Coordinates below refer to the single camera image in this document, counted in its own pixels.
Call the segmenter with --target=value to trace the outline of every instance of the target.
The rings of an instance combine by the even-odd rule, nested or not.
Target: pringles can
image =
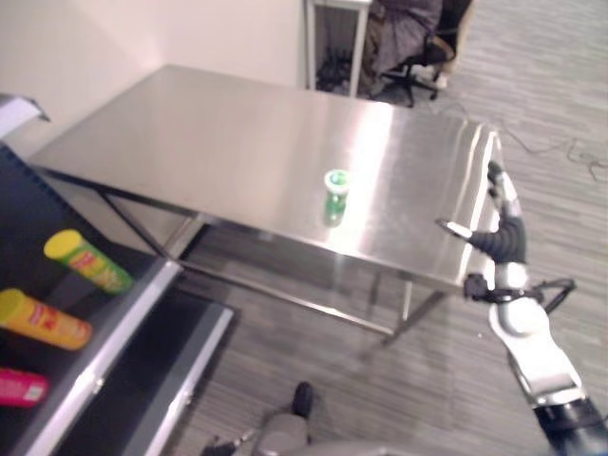
[[[133,283],[127,271],[93,247],[76,230],[63,230],[52,236],[45,244],[45,255],[86,277],[107,293],[122,293]]]
[[[33,407],[48,392],[48,380],[43,375],[0,368],[0,406]]]
[[[0,327],[66,350],[80,349],[92,334],[89,323],[16,288],[0,292]]]

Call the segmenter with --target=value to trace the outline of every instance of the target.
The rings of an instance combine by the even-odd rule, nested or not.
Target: wire
[[[549,288],[561,288],[561,291],[543,306],[544,311],[547,312],[547,314],[551,314],[555,311],[563,300],[568,297],[572,291],[577,289],[577,283],[572,278],[559,278],[549,282],[543,281],[539,285],[532,287],[532,290],[534,292],[542,293],[542,290],[547,290]]]
[[[453,103],[449,104],[442,109],[435,111],[431,107],[431,103],[429,100],[426,100],[427,109],[431,114],[434,115],[442,115],[452,110],[454,108],[458,108],[465,115],[465,118],[469,121],[471,116],[468,113],[468,110],[465,106],[457,99],[454,99]],[[591,175],[591,178],[598,183],[608,183],[608,159],[603,159],[595,154],[590,152],[577,150],[578,145],[580,143],[579,138],[568,138],[562,142],[559,142],[555,145],[550,145],[549,147],[542,149],[533,149],[529,147],[517,134],[513,132],[510,128],[504,125],[503,120],[498,120],[497,129],[500,133],[505,134],[511,138],[515,143],[517,143],[525,152],[532,156],[544,155],[549,152],[555,150],[563,150],[565,157],[571,163],[584,165],[587,168],[587,171]]]

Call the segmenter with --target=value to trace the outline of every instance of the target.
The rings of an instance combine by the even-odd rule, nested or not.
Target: pink can
[[[48,380],[37,373],[0,368],[0,406],[32,407],[48,392]]]

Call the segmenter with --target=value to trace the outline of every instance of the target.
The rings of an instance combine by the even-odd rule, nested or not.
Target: orange can
[[[0,292],[0,327],[66,350],[80,349],[91,336],[91,325],[36,299],[21,290]]]

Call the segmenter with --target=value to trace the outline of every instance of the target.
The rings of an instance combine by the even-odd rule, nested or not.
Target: yellow lid
[[[9,321],[13,312],[19,308],[26,296],[21,290],[7,288],[0,292],[0,325]]]
[[[45,255],[50,259],[61,259],[69,255],[83,241],[76,230],[63,230],[50,237],[45,244]]]

